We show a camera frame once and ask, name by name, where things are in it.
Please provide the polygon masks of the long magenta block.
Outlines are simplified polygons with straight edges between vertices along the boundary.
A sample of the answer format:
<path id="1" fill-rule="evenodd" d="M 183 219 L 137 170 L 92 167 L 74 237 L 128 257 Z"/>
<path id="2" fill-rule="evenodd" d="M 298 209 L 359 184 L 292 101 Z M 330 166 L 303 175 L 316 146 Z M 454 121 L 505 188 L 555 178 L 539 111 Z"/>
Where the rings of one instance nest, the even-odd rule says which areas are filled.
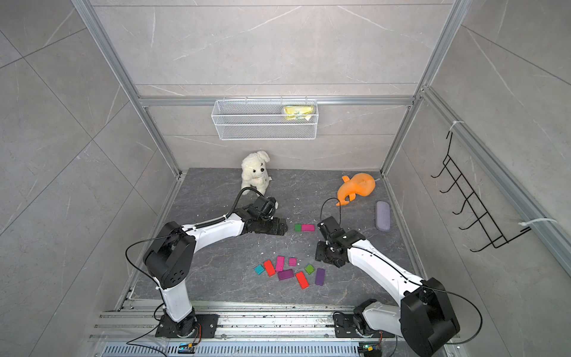
<path id="1" fill-rule="evenodd" d="M 315 231 L 315 226 L 314 225 L 310 225 L 310 224 L 302 224 L 301 225 L 301 230 L 303 232 L 313 232 Z"/>

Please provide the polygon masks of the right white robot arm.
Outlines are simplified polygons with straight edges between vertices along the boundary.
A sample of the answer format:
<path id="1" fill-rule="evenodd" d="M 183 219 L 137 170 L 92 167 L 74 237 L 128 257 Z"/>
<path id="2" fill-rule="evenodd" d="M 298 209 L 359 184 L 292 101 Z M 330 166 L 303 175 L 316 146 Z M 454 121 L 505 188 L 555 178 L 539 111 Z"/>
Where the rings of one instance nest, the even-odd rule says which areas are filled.
<path id="1" fill-rule="evenodd" d="M 424 280 L 398 266 L 357 231 L 319 229 L 324 240 L 318 243 L 317 260 L 360 268 L 397 302 L 388 306 L 366 300 L 353 310 L 351 322 L 336 322 L 342 336 L 372 338 L 386 332 L 404 339 L 418 356 L 432 356 L 459 333 L 448 292 L 438 280 Z"/>

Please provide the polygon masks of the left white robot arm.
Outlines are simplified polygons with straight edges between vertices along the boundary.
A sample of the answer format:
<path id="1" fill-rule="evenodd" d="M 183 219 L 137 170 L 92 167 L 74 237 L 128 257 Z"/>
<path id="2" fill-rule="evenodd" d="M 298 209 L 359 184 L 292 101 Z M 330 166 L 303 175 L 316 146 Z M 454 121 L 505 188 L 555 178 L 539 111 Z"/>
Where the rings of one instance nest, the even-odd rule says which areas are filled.
<path id="1" fill-rule="evenodd" d="M 186 279 L 194 254 L 202 248 L 227 238 L 248 233 L 283 236 L 288 230 L 285 220 L 262 214 L 250 214 L 240 208 L 229 216 L 196 225 L 167 223 L 160 236 L 144 255 L 144 265 L 158 285 L 164 302 L 158 337 L 187 338 L 197 336 L 199 321 L 188 297 Z"/>

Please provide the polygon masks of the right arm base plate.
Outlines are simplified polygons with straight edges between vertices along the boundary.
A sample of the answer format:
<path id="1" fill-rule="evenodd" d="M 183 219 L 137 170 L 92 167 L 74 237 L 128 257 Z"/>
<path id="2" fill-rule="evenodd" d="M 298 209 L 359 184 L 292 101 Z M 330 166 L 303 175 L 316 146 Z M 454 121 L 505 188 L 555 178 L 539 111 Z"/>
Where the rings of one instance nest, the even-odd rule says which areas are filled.
<path id="1" fill-rule="evenodd" d="M 362 318 L 353 314 L 334 312 L 332 314 L 335 337 L 337 339 L 380 339 L 393 338 L 395 335 L 382 330 L 371 330 Z"/>

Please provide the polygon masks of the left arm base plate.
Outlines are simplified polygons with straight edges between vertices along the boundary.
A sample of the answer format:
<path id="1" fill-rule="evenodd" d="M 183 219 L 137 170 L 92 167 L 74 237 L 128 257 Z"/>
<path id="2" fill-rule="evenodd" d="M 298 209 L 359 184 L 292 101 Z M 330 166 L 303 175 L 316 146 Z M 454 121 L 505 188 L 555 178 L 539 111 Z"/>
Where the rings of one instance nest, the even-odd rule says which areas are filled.
<path id="1" fill-rule="evenodd" d="M 167 339 L 213 339 L 219 321 L 219 315 L 193 315 L 175 322 L 165 314 L 159 321 L 156 337 Z"/>

